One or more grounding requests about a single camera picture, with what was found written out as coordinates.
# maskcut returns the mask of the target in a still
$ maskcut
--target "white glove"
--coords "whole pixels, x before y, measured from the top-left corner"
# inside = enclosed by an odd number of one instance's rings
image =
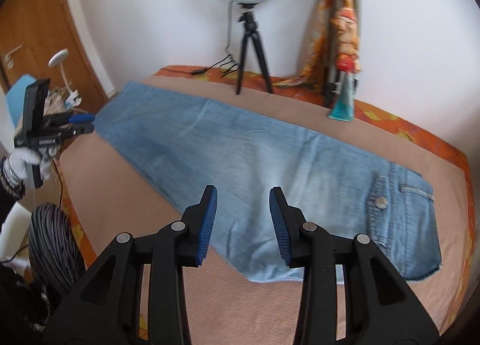
[[[27,178],[27,165],[40,165],[40,177],[47,180],[50,177],[52,159],[58,148],[31,150],[26,147],[19,147],[10,153],[8,159],[3,163],[5,176],[16,187]]]

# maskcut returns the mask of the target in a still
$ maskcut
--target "blue chair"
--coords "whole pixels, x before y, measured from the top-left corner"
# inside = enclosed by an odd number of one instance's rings
[[[24,74],[21,76],[15,84],[11,86],[5,95],[5,101],[7,103],[7,110],[10,114],[11,122],[14,127],[17,127],[20,116],[23,113],[23,101],[25,100],[25,89],[33,84],[37,79]]]

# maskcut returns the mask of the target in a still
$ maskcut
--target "beige cloth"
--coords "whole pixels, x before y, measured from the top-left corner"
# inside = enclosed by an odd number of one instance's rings
[[[232,86],[196,80],[152,76],[143,82],[313,129],[422,173],[434,189],[443,268],[411,287],[441,328],[460,284],[466,251],[467,196],[459,168],[368,123],[329,120],[328,110],[314,104],[251,89],[235,96]],[[75,140],[62,154],[61,166],[75,210],[97,253],[121,232],[151,234],[181,217],[96,133]],[[194,344],[292,343],[301,283],[251,283],[212,248],[201,268],[186,268],[184,273]],[[343,287],[338,293],[341,334],[345,332]]]

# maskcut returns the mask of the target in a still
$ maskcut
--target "jeans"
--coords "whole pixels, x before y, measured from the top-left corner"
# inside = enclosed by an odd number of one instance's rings
[[[441,266],[431,185],[373,153],[215,100],[134,82],[94,125],[180,212],[198,202],[205,185],[215,185],[211,245],[251,281],[303,276],[280,258],[268,205],[274,186],[330,234],[368,234],[406,280],[422,280]]]

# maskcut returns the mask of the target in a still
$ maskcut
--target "door handle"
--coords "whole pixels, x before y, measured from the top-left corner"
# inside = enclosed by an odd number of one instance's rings
[[[15,49],[12,49],[10,50],[6,55],[5,55],[5,58],[3,59],[3,62],[5,62],[5,65],[7,67],[7,69],[11,69],[14,67],[14,60],[11,59],[11,55],[22,48],[23,45],[18,45]]]

